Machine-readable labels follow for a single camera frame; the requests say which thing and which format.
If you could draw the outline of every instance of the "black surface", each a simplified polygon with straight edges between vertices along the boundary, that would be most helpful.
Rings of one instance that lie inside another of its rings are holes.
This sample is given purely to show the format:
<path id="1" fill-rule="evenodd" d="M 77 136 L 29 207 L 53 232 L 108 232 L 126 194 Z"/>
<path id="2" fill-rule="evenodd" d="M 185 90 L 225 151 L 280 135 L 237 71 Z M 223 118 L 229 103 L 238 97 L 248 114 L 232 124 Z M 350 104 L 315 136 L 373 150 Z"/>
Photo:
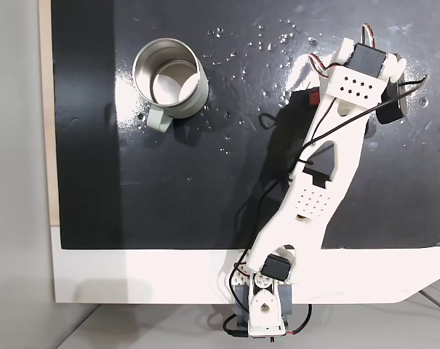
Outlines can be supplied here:
<path id="1" fill-rule="evenodd" d="M 370 119 L 323 248 L 439 245 L 440 1 L 53 0 L 63 248 L 244 247 L 258 198 L 286 178 L 314 112 L 299 94 L 280 110 L 284 90 L 313 86 L 303 55 L 358 41 L 362 23 L 377 47 L 407 58 L 406 80 L 428 72 L 431 81 L 409 98 L 407 120 Z M 145 126 L 131 70 L 140 48 L 164 36 L 198 55 L 210 96 L 207 110 L 161 134 Z M 264 201 L 260 225 L 286 189 Z"/>

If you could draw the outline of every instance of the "hole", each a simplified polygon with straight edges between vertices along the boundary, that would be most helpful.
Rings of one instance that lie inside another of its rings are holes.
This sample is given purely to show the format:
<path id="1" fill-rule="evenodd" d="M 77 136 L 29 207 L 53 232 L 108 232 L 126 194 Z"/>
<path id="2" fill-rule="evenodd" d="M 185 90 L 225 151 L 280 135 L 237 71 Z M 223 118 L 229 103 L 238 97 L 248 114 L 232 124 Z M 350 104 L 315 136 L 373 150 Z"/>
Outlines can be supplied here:
<path id="1" fill-rule="evenodd" d="M 264 314 L 267 314 L 270 312 L 270 307 L 268 307 L 265 303 L 262 304 L 260 307 L 260 311 Z"/>
<path id="2" fill-rule="evenodd" d="M 310 218 L 307 218 L 306 216 L 302 216 L 300 214 L 298 214 L 295 219 L 298 220 L 299 222 L 307 222 L 310 220 Z"/>

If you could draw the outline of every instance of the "stainless steel mug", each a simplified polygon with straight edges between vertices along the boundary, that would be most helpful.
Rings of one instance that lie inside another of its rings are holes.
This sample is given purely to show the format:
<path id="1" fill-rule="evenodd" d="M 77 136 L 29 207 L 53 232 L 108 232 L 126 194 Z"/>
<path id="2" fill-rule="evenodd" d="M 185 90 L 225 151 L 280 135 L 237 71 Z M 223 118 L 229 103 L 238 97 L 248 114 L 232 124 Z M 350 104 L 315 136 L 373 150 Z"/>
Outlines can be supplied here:
<path id="1" fill-rule="evenodd" d="M 132 78 L 151 104 L 147 126 L 165 132 L 171 121 L 202 109 L 208 97 L 204 69 L 191 48 L 176 39 L 157 39 L 137 54 Z"/>

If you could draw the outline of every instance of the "cable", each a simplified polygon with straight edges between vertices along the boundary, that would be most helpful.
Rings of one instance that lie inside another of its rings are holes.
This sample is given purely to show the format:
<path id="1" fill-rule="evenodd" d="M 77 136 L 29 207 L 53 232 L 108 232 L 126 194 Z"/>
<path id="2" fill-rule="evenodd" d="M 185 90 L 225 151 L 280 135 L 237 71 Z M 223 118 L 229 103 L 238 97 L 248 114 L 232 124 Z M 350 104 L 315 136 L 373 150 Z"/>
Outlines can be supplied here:
<path id="1" fill-rule="evenodd" d="M 228 328 L 229 321 L 234 319 L 236 316 L 237 315 L 234 313 L 233 315 L 231 315 L 229 318 L 227 318 L 223 322 L 223 331 L 226 332 L 227 334 L 229 334 L 230 336 L 233 336 L 233 337 L 248 337 L 249 336 L 249 332 L 248 331 L 242 331 L 242 330 L 239 330 L 239 329 L 229 329 Z"/>
<path id="2" fill-rule="evenodd" d="M 237 294 L 234 291 L 234 287 L 233 287 L 233 276 L 234 273 L 238 270 L 239 265 L 242 263 L 242 260 L 244 260 L 244 258 L 246 257 L 247 252 L 252 248 L 252 245 L 254 244 L 255 241 L 255 236 L 258 234 L 257 231 L 257 227 L 258 227 L 258 217 L 260 216 L 260 207 L 262 206 L 262 201 L 263 199 L 279 184 L 279 180 L 275 181 L 275 183 L 273 183 L 271 185 L 271 187 L 262 194 L 262 196 L 260 197 L 260 200 L 258 201 L 258 206 L 257 206 L 257 214 L 255 215 L 255 223 L 254 223 L 254 228 L 252 229 L 252 236 L 250 237 L 250 241 L 247 244 L 246 249 L 244 250 L 244 252 L 242 252 L 241 257 L 239 258 L 239 260 L 237 261 L 236 264 L 233 265 L 233 271 L 231 272 L 230 276 L 229 276 L 229 289 L 231 291 L 231 293 L 233 294 L 234 299 L 236 300 L 237 304 L 246 312 L 249 313 L 249 309 L 247 309 L 245 307 L 244 304 L 242 304 L 241 300 L 237 297 Z"/>
<path id="3" fill-rule="evenodd" d="M 313 131 L 313 135 L 312 135 L 312 138 L 311 138 L 311 139 L 313 139 L 313 138 L 315 137 L 316 130 L 319 129 L 321 122 L 324 120 L 324 118 L 327 117 L 329 111 L 331 110 L 331 108 L 332 108 L 333 104 L 335 104 L 335 102 L 336 102 L 336 98 L 333 99 L 333 101 L 332 101 L 331 104 L 329 105 L 327 111 L 324 112 L 323 117 L 320 119 L 320 121 L 319 121 L 318 124 L 316 125 L 316 127 L 315 127 L 315 131 Z"/>
<path id="4" fill-rule="evenodd" d="M 361 42 L 365 44 L 365 31 L 368 33 L 368 39 L 370 40 L 370 46 L 375 48 L 375 35 L 373 34 L 372 27 L 368 23 L 362 24 L 361 28 Z"/>
<path id="5" fill-rule="evenodd" d="M 320 58 L 319 58 L 317 55 L 315 55 L 314 53 L 310 53 L 310 54 L 308 55 L 308 60 L 309 60 L 309 62 L 310 62 L 310 65 L 311 65 L 312 69 L 313 69 L 317 74 L 319 74 L 322 78 L 325 78 L 325 79 L 328 79 L 328 75 L 324 75 L 319 69 L 317 69 L 317 67 L 315 66 L 315 62 L 314 62 L 314 60 L 319 64 L 320 68 L 321 68 L 323 71 L 327 71 L 327 70 L 330 69 L 330 68 L 333 68 L 333 67 L 335 67 L 335 66 L 339 66 L 339 65 L 341 65 L 341 64 L 339 64 L 339 63 L 333 62 L 333 63 L 331 63 L 330 65 L 325 66 L 325 64 L 323 64 L 323 62 L 320 60 Z"/>
<path id="6" fill-rule="evenodd" d="M 347 120 L 347 121 L 344 121 L 342 124 L 337 125 L 335 128 L 333 128 L 333 129 L 329 130 L 328 132 L 326 132 L 326 133 L 324 133 L 324 134 L 318 136 L 317 138 L 312 138 L 311 140 L 309 140 L 306 144 L 304 144 L 304 145 L 302 146 L 302 148 L 299 150 L 299 153 L 297 153 L 296 159 L 292 162 L 292 165 L 291 165 L 291 167 L 289 168 L 289 173 L 292 173 L 292 171 L 294 170 L 295 165 L 297 164 L 298 161 L 299 161 L 299 162 L 303 162 L 303 161 L 305 161 L 305 160 L 300 159 L 300 155 L 302 155 L 302 152 L 303 152 L 306 148 L 308 148 L 311 144 L 313 144 L 313 143 L 315 143 L 315 142 L 318 142 L 319 140 L 323 140 L 324 138 L 326 138 L 326 137 L 328 137 L 329 135 L 333 134 L 333 133 L 336 132 L 337 130 L 342 129 L 344 126 L 350 124 L 351 122 L 354 122 L 355 120 L 360 119 L 361 117 L 364 117 L 364 116 L 366 116 L 366 115 L 368 115 L 368 114 L 370 114 L 370 113 L 376 111 L 377 109 L 383 108 L 383 107 L 385 107 L 385 106 L 387 106 L 387 105 L 390 105 L 391 103 L 394 103 L 394 102 L 397 102 L 398 100 L 401 100 L 401 99 L 404 98 L 404 97 L 407 97 L 408 95 L 411 95 L 412 93 L 414 93 L 414 92 L 417 91 L 418 89 L 422 88 L 422 87 L 428 82 L 429 79 L 430 79 L 430 77 L 429 77 L 428 75 L 425 75 L 425 77 L 424 77 L 423 79 L 417 81 L 417 86 L 411 88 L 409 91 L 407 91 L 407 92 L 405 92 L 405 93 L 399 95 L 399 96 L 396 97 L 396 98 L 392 98 L 392 99 L 390 99 L 390 100 L 386 100 L 385 102 L 382 102 L 382 103 L 376 105 L 375 107 L 370 108 L 370 109 L 368 109 L 368 110 L 366 110 L 366 111 L 360 113 L 359 115 L 356 115 L 356 116 L 350 118 L 350 119 Z"/>
<path id="7" fill-rule="evenodd" d="M 424 296 L 427 300 L 429 300 L 430 302 L 434 303 L 438 308 L 440 308 L 440 302 L 438 302 L 437 300 L 435 300 L 432 296 L 430 296 L 428 293 L 426 293 L 423 290 L 420 290 L 418 293 L 420 293 L 422 296 Z"/>
<path id="8" fill-rule="evenodd" d="M 312 304 L 308 305 L 308 310 L 307 310 L 307 316 L 305 317 L 304 322 L 302 322 L 302 324 L 296 328 L 294 331 L 288 331 L 286 332 L 287 334 L 297 334 L 299 332 L 301 332 L 308 324 L 308 322 L 310 321 L 310 317 L 312 316 Z"/>

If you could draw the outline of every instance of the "mug handle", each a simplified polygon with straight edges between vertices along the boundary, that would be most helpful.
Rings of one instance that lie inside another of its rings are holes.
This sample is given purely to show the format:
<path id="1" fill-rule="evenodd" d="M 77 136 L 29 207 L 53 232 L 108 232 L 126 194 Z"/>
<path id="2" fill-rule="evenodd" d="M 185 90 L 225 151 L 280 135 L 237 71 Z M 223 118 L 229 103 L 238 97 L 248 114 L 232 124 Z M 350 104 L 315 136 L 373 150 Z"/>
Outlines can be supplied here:
<path id="1" fill-rule="evenodd" d="M 160 132 L 166 132 L 173 119 L 164 115 L 163 109 L 152 105 L 148 112 L 147 126 Z"/>

